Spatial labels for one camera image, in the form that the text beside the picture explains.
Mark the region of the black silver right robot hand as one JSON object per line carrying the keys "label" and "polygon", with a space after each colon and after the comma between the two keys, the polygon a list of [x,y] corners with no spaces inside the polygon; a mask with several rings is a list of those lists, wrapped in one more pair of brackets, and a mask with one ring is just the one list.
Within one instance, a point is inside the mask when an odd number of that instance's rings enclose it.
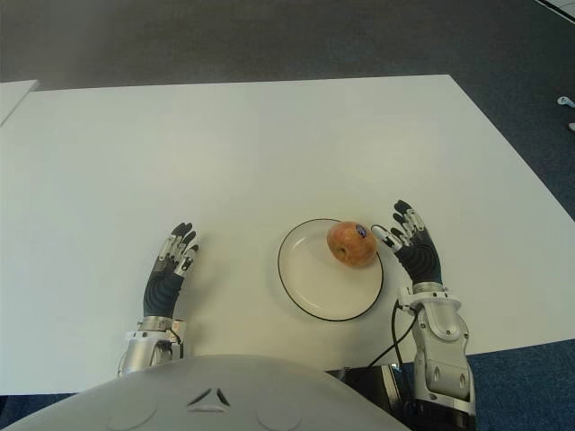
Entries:
{"label": "black silver right robot hand", "polygon": [[386,229],[373,224],[372,234],[394,253],[414,286],[443,285],[438,251],[418,212],[409,203],[398,200],[394,204],[393,219],[400,228]]}

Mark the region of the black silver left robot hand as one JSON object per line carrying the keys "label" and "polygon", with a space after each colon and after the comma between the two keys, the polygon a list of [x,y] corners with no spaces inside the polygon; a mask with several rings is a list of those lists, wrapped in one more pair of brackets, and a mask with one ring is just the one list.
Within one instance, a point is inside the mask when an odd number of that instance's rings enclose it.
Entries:
{"label": "black silver left robot hand", "polygon": [[164,241],[146,283],[143,315],[171,319],[199,246],[192,223],[178,224]]}

